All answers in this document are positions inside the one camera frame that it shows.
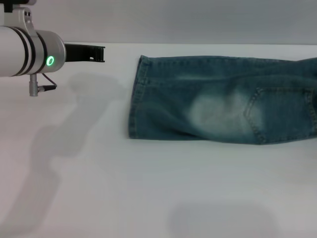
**pocket stitching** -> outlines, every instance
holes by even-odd
[[[264,91],[272,91],[272,92],[278,92],[278,91],[283,91],[283,92],[296,92],[296,91],[304,91],[309,93],[309,103],[307,103],[308,109],[309,109],[309,113],[311,116],[311,120],[314,126],[314,130],[315,132],[317,131],[317,114],[314,110],[313,107],[313,92],[314,89],[303,89],[303,88],[257,88],[255,94],[253,95],[253,97],[251,98],[251,100],[248,103],[247,108],[244,111],[244,116],[247,119],[247,121],[249,122],[253,133],[255,134],[255,136],[258,138],[259,140],[259,144],[265,144],[267,143],[275,143],[275,142],[280,142],[280,141],[289,141],[289,140],[296,140],[296,139],[305,139],[305,138],[309,138],[313,135],[315,135],[314,133],[310,133],[309,135],[306,136],[302,136],[302,135],[298,135],[298,136],[286,136],[286,137],[280,137],[277,140],[267,140],[267,138],[260,132],[260,130],[258,129],[258,127],[256,126],[256,124],[254,123],[254,121],[252,120],[250,114],[251,114],[251,109],[254,105],[254,103],[256,102],[256,100],[258,99],[258,97],[261,95],[262,92]]]

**jeans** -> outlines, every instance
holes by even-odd
[[[316,137],[317,59],[142,56],[129,136],[274,144]]]

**metal bracket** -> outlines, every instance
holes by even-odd
[[[39,94],[38,80],[36,74],[30,75],[30,96],[37,97]]]
[[[33,26],[32,12],[28,7],[14,6],[12,12],[5,12],[4,25],[18,27],[26,31],[28,35],[37,37]]]

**cable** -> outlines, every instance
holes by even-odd
[[[51,80],[49,77],[47,77],[47,75],[44,74],[44,73],[42,73],[42,75],[43,75],[49,82],[51,82],[54,86],[56,86],[56,88],[57,88],[57,84],[56,84],[53,80]]]
[[[42,75],[49,81],[51,82],[53,85],[44,85],[44,86],[40,86],[38,87],[39,92],[46,92],[46,91],[51,91],[51,90],[55,90],[57,88],[57,84],[51,80],[49,77],[46,76],[46,74],[42,73]]]

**gray wall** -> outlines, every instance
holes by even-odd
[[[66,41],[316,44],[316,0],[38,0]]]

